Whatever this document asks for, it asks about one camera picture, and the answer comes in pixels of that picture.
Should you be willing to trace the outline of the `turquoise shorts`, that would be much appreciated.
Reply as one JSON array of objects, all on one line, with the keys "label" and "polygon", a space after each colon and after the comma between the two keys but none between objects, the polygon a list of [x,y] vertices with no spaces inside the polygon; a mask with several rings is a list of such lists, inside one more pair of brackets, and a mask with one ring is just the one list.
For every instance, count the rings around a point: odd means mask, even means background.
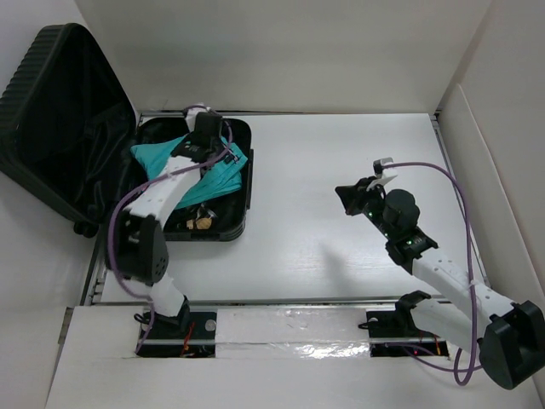
[{"label": "turquoise shorts", "polygon": [[[130,151],[145,170],[147,178],[155,179],[167,164],[171,151],[186,137],[187,135],[184,135],[162,143],[134,145]],[[186,192],[175,209],[199,205],[237,192],[242,187],[241,170],[247,161],[247,156],[232,142],[230,153],[222,161],[215,163],[210,170],[201,170],[200,180]]]}]

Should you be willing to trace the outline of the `round beige powder compact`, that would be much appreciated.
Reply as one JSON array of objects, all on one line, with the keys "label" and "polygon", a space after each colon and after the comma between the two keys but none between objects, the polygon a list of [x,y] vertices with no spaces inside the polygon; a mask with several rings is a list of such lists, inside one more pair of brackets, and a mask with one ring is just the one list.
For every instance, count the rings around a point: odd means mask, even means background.
[{"label": "round beige powder compact", "polygon": [[198,230],[208,230],[212,226],[213,219],[210,217],[199,218],[195,221]]}]

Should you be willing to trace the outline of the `black hard-shell suitcase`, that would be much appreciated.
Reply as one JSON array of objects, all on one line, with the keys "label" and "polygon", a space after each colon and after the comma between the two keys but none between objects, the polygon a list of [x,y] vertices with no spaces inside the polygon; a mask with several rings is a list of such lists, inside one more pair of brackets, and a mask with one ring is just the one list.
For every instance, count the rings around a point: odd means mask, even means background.
[{"label": "black hard-shell suitcase", "polygon": [[[70,220],[77,234],[92,237],[125,194],[150,180],[130,148],[187,135],[187,108],[139,122],[90,31],[77,23],[45,26],[1,98],[1,170]],[[244,121],[224,119],[248,158],[242,187],[203,202],[219,217],[209,230],[176,229],[168,219],[169,241],[229,242],[244,231],[252,134]]]}]

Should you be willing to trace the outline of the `black wired headphones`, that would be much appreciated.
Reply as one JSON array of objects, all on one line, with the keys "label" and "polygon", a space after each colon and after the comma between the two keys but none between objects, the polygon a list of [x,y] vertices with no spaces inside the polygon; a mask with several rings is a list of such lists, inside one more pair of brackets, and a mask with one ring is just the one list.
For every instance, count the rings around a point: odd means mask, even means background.
[{"label": "black wired headphones", "polygon": [[212,226],[219,219],[218,215],[206,203],[196,204],[183,209],[175,210],[169,218],[169,224],[176,229],[198,230],[195,221],[199,218],[210,217]]}]

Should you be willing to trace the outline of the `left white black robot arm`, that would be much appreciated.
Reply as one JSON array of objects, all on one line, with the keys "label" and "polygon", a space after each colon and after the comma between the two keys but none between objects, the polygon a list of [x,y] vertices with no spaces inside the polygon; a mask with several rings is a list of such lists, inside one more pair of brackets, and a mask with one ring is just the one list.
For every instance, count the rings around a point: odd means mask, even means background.
[{"label": "left white black robot arm", "polygon": [[177,205],[231,152],[230,124],[202,104],[186,109],[190,132],[167,153],[158,175],[119,200],[107,229],[106,254],[115,280],[130,297],[144,302],[148,329],[160,322],[170,337],[189,330],[188,301],[167,272],[169,252],[164,227]]}]

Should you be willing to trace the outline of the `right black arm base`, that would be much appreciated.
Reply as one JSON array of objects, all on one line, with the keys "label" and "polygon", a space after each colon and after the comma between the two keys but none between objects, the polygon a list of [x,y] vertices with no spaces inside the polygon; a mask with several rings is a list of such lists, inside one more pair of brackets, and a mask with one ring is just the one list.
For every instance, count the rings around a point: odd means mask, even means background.
[{"label": "right black arm base", "polygon": [[358,328],[367,331],[370,337],[371,357],[449,357],[446,341],[430,332],[400,324],[394,318],[392,310],[367,311],[366,321],[358,324]]}]

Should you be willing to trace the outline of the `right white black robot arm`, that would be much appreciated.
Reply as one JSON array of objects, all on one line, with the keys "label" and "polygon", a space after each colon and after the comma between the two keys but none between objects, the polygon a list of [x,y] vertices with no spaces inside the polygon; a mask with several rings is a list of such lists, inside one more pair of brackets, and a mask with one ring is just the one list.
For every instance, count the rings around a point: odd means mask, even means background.
[{"label": "right white black robot arm", "polygon": [[544,367],[544,315],[533,302],[516,303],[456,265],[418,226],[420,209],[403,190],[385,191],[387,179],[363,178],[336,187],[349,216],[365,216],[386,238],[393,262],[433,287],[449,301],[435,302],[413,291],[396,303],[393,324],[412,335],[439,335],[469,354],[469,367],[481,367],[498,386],[511,390]]}]

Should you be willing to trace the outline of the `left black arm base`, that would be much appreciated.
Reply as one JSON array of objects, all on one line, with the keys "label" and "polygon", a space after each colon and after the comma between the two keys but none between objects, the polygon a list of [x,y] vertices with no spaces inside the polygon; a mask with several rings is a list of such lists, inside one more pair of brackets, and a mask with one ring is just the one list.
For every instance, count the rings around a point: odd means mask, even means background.
[{"label": "left black arm base", "polygon": [[217,313],[197,311],[188,315],[183,329],[155,322],[136,353],[142,358],[215,358]]}]

